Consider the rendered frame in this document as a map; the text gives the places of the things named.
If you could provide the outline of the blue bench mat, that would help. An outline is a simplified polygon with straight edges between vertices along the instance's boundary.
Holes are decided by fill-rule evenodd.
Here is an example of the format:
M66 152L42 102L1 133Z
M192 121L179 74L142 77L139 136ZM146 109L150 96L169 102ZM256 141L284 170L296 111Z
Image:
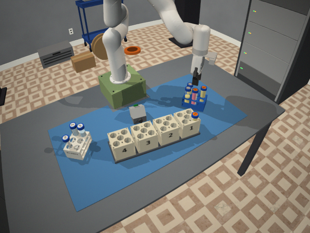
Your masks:
M192 79L191 74L182 76L146 90L149 98L125 108L112 112L107 105L48 130L77 212L161 169L247 117L244 112L199 81L198 86L193 85L193 88L198 88L198 93L201 93L201 86L206 86L208 95L203 112L192 109L199 113L200 135L115 164L107 143L107 133L128 128L131 134L130 126L140 124L133 123L129 107L144 105L146 121L153 125L153 119L170 114L173 116L176 112L188 109L182 107L182 97L187 83L192 82ZM62 136L71 136L69 124L72 122L83 123L85 131L89 131L92 137L83 160L67 158L63 150L65 144Z

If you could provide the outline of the tube with blue cap and grey dot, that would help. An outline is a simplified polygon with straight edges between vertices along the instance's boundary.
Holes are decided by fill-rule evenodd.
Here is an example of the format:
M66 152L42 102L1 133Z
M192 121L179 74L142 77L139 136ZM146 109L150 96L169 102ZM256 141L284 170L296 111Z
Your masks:
M190 98L190 94L191 94L191 87L190 86L186 86L185 87L185 98ZM189 103L189 100L186 100L185 101L186 103Z

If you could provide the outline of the beige tube rack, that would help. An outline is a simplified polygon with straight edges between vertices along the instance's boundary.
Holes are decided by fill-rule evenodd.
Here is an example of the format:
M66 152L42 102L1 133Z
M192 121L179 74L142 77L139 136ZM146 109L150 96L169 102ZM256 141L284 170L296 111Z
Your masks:
M86 152L92 142L92 138L91 135L88 131L86 132L86 136L85 137L81 137L80 133L78 136L74 136L73 134L71 134L70 136L70 140L73 138L72 140L72 148L67 149L66 146L64 147L64 152L67 156L67 158L74 158L74 159L79 159L79 160L83 160ZM76 140L75 140L76 138ZM86 141L86 139L88 138L88 140ZM82 141L83 139L83 141Z

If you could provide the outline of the blue tube rack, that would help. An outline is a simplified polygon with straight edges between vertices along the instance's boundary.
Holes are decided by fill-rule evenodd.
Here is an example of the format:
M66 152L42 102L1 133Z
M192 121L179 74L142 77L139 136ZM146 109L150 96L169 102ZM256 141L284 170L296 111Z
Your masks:
M204 104L207 101L207 96L208 95L205 95L205 98L201 98L200 93L198 93L197 100L192 100L192 94L190 94L190 98L187 99L185 98L185 93L184 93L183 98L182 98L182 107L191 108L191 109L203 112L205 108ZM184 102L184 99L189 100L189 103ZM204 101L200 102L200 99L203 99ZM196 102L196 105L191 104L191 101Z

